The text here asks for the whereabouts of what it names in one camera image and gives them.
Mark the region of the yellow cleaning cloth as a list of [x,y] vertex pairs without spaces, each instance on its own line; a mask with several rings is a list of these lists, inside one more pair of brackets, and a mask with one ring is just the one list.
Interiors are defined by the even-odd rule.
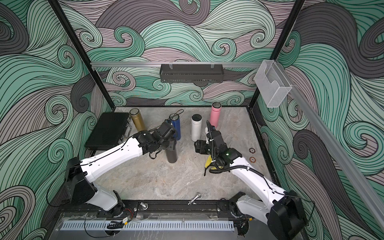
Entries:
[[211,174],[220,174],[222,171],[219,170],[220,165],[216,160],[213,160],[211,156],[208,157],[205,163],[204,177],[207,175],[207,172]]

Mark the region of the gold thermos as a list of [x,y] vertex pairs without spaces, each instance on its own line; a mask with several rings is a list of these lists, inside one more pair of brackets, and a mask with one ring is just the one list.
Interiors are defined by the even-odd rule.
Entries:
[[138,108],[131,109],[129,114],[138,132],[147,130],[141,112]]

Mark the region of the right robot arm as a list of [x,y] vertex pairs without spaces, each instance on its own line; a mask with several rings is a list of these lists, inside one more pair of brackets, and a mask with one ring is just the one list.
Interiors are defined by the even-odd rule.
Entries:
[[258,197],[241,195],[235,206],[241,214],[266,224],[278,240],[292,240],[308,223],[303,200],[294,191],[287,192],[255,170],[243,155],[224,142],[220,131],[207,124],[206,140],[194,143],[196,153],[209,155],[205,172],[232,173],[242,180]]

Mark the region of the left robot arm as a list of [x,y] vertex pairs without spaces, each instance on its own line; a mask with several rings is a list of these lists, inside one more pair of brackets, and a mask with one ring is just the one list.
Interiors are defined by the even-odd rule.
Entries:
[[99,155],[68,161],[65,173],[65,185],[69,203],[73,206],[90,204],[101,208],[110,216],[121,215],[125,205],[116,191],[109,191],[95,183],[106,172],[120,166],[128,160],[145,154],[156,155],[166,149],[177,130],[171,121],[165,120],[153,131],[140,131],[122,144]]

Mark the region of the black thermos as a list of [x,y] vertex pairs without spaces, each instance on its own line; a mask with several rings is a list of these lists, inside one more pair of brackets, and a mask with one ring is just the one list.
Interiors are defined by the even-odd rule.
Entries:
[[169,146],[165,149],[167,160],[171,164],[175,163],[178,160],[176,144],[177,144],[176,139],[171,138]]

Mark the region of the pink thermos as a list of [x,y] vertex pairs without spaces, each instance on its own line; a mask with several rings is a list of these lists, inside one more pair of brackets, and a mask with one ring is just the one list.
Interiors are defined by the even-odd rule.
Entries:
[[210,124],[216,129],[219,126],[219,119],[221,114],[222,104],[219,102],[212,103],[211,114],[210,114]]

